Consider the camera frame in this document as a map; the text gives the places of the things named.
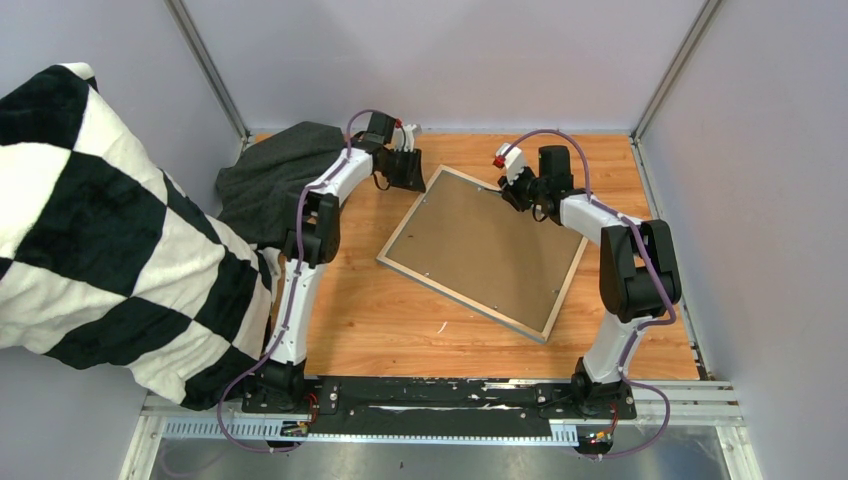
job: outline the white wall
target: white wall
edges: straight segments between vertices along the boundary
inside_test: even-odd
[[[848,3],[724,3],[646,162],[764,477],[844,478]]]
[[[630,129],[702,0],[186,1],[245,122]]]
[[[204,209],[239,141],[161,1],[3,2],[0,97],[57,62],[85,61],[151,158]],[[0,351],[0,478],[114,479],[144,399],[129,371],[79,372]]]

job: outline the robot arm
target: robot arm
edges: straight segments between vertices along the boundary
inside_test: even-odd
[[[577,400],[602,403],[621,391],[622,373],[646,328],[666,309],[645,266],[637,266],[638,228],[654,270],[671,300],[681,296],[671,233],[662,220],[627,217],[574,188],[569,152],[563,146],[539,149],[536,177],[518,148],[504,144],[495,166],[503,168],[498,181],[501,197],[518,211],[534,210],[558,225],[571,228],[601,248],[600,291],[606,311],[591,349],[577,364],[572,389]]]
[[[302,192],[287,193],[283,206],[286,212],[283,254],[288,259],[281,296],[283,303],[266,351],[280,335],[285,333],[285,336],[259,375],[263,386],[276,391],[277,404],[295,404],[301,397],[309,319],[327,264],[338,253],[341,206],[359,183],[377,172],[385,177],[389,186],[424,192],[421,150],[414,148],[415,135],[420,130],[417,125],[401,125],[394,118],[374,113],[368,129],[352,140],[350,154],[343,149],[335,163],[306,186],[308,193],[302,208]],[[393,137],[397,140],[394,148],[386,148]],[[304,250],[300,265],[298,227]]]

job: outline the wooden tabletop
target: wooden tabletop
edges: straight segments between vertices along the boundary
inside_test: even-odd
[[[496,184],[500,171],[492,166],[494,152],[515,138],[422,135],[416,147],[423,151],[424,180],[444,164]],[[627,137],[583,135],[577,140],[589,158],[595,194],[622,212],[649,217]],[[521,148],[534,159],[540,146],[554,143],[559,142],[539,136]],[[582,186],[583,168],[574,151],[572,169]],[[604,312],[598,247],[587,246],[553,332],[541,345],[377,264],[377,254],[417,195],[400,189],[381,192],[366,181],[348,197],[341,248],[315,301],[306,373],[569,378],[591,347]],[[635,378],[697,379],[683,325],[648,330],[630,371]]]

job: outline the dark gray cloth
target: dark gray cloth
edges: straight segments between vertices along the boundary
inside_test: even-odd
[[[283,195],[321,176],[343,146],[339,128],[313,122],[252,145],[218,172],[215,188],[224,205],[218,220],[249,243],[282,248]]]

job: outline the checkered blanket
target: checkered blanket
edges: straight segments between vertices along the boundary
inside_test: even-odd
[[[52,66],[0,99],[0,205],[0,348],[124,366],[193,409],[261,353],[279,252],[204,215],[88,65]]]

